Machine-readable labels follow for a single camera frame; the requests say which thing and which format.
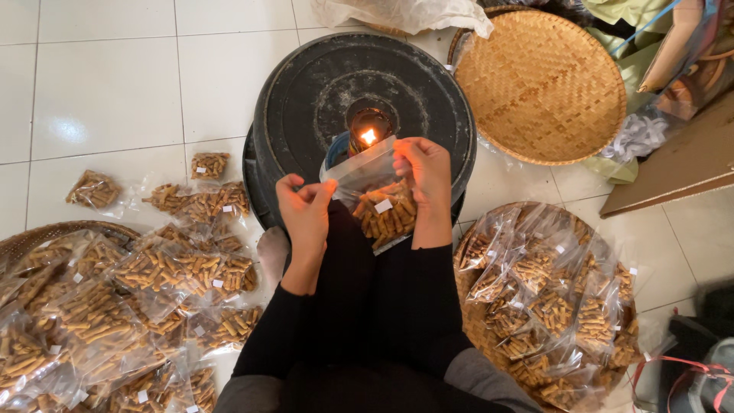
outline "black sleeve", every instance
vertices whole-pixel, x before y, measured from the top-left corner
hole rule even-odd
[[[473,347],[462,330],[452,247],[410,250],[407,259],[407,345],[419,367],[443,380],[451,361]]]
[[[261,375],[286,378],[295,360],[299,326],[313,296],[295,295],[280,284],[239,354],[232,377]]]

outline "bamboo basket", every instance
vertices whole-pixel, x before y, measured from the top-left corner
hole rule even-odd
[[[509,211],[512,208],[520,208],[525,212],[530,212],[534,207],[539,204],[539,202],[533,201],[515,202],[495,208],[491,213],[499,214],[503,211]],[[568,212],[565,209],[553,205],[547,205],[546,208],[548,208],[552,212],[560,212],[563,217],[571,219],[572,222],[580,222],[581,224],[583,224],[583,234],[588,234],[589,236],[592,236],[594,234],[594,230],[588,224],[583,222],[571,212]],[[469,270],[464,272],[458,271],[464,253],[468,246],[469,239],[472,237],[474,230],[475,224],[472,224],[472,226],[464,233],[461,240],[459,241],[456,250],[454,251],[454,278],[456,279],[457,291],[459,293],[459,302],[461,303],[464,332],[466,333],[467,337],[469,337],[469,340],[471,340],[474,346],[478,348],[485,357],[487,357],[495,366],[497,366],[497,368],[507,372],[510,364],[512,364],[513,362],[509,359],[509,357],[505,356],[503,353],[495,349],[495,346],[501,340],[497,335],[492,332],[492,330],[489,330],[484,324],[484,313],[487,311],[487,307],[489,306],[489,304],[467,304],[465,302],[469,290],[482,274],[482,270]],[[624,308],[622,327],[626,328],[627,326],[629,326],[629,324],[632,323],[635,318],[636,310],[635,303],[633,301],[629,307]],[[611,388],[614,388],[616,385],[619,384],[619,381],[625,375],[625,371],[626,368],[624,367],[614,370],[615,373],[619,373],[619,378],[612,383]],[[546,412],[563,413],[561,409],[558,409],[555,406],[552,406],[542,401],[538,395],[534,394],[533,390],[523,386],[522,383],[518,382],[518,385],[520,385],[520,387],[522,387],[531,397],[533,397],[533,399],[535,399]]]

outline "overturned black bucket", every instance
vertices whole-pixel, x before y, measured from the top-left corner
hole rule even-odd
[[[343,33],[291,52],[260,92],[242,166],[264,228],[282,225],[275,182],[288,173],[318,182],[331,139],[367,107],[388,113],[398,137],[428,137],[448,149],[458,216],[476,158],[476,127],[461,88],[443,65],[409,43]]]

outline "hand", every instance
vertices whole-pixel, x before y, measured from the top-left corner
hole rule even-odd
[[[309,184],[294,191],[293,187],[303,182],[303,178],[290,173],[275,184],[280,216],[291,236],[294,256],[323,255],[329,233],[327,208],[336,190],[336,181],[330,179],[323,184]]]
[[[408,179],[418,205],[412,248],[451,244],[451,156],[448,151],[422,137],[397,140],[393,149],[393,168],[399,176]]]
[[[424,137],[406,137],[393,144],[393,168],[413,184],[418,207],[451,210],[451,155]]]

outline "floor tile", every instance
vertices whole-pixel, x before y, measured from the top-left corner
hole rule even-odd
[[[36,43],[40,0],[0,0],[0,45]]]
[[[606,242],[622,244],[627,252],[636,252],[638,275],[634,289],[637,311],[692,297],[698,287],[696,279],[662,206],[601,220],[599,210],[605,200],[605,196],[599,196],[567,202],[566,208],[596,228]],[[629,260],[622,259],[623,264],[625,261],[630,265]]]
[[[41,3],[38,41],[176,36],[170,0],[55,0]]]
[[[456,27],[446,27],[441,30],[432,30],[415,36],[408,36],[408,43],[423,49],[427,54],[433,56],[442,65],[446,65],[448,48],[457,32]]]
[[[175,0],[179,35],[295,29],[291,0]]]
[[[163,226],[170,216],[142,204],[128,209],[121,219],[107,217],[83,206],[66,204],[65,198],[86,170],[109,174],[122,187],[141,183],[149,173],[166,176],[186,174],[184,145],[134,149],[58,159],[33,161],[28,202],[28,228],[70,220],[105,220],[120,223],[144,234]]]
[[[306,43],[312,40],[318,39],[319,37],[333,35],[334,33],[346,33],[346,32],[365,32],[365,33],[372,33],[375,35],[385,34],[385,33],[379,32],[367,26],[335,27],[333,29],[330,29],[328,27],[322,27],[320,29],[299,29],[298,38],[301,42],[301,45],[305,45]],[[391,37],[401,40],[401,41],[405,41],[405,37],[402,37],[402,36],[398,36],[398,37],[391,36]]]
[[[0,240],[26,230],[29,163],[0,165],[0,193],[7,194],[0,203]]]
[[[245,136],[263,83],[296,48],[295,30],[178,38],[186,142]]]
[[[0,46],[0,164],[30,160],[36,45]]]
[[[551,166],[550,171],[564,202],[609,195],[614,188],[601,175],[591,172],[579,163]]]
[[[652,351],[657,348],[665,337],[667,337],[668,322],[673,316],[673,309],[678,309],[679,315],[694,317],[696,311],[692,299],[678,301],[657,309],[638,314],[640,322],[640,350]],[[630,366],[628,373],[634,374],[637,364]],[[651,362],[645,366],[640,375],[639,382],[635,388],[637,397],[643,401],[657,403],[658,382],[660,379],[660,362]]]
[[[663,205],[699,283],[734,275],[734,187]]]
[[[459,222],[475,220],[480,214],[511,202],[561,202],[550,171],[547,166],[520,166],[515,158],[479,145]]]
[[[38,46],[33,159],[183,141],[174,37]]]
[[[296,26],[299,29],[313,29],[316,27],[324,27],[323,24],[316,20],[316,15],[311,9],[311,0],[293,0],[293,12],[296,15]],[[345,21],[337,26],[362,26],[361,21],[353,18]]]

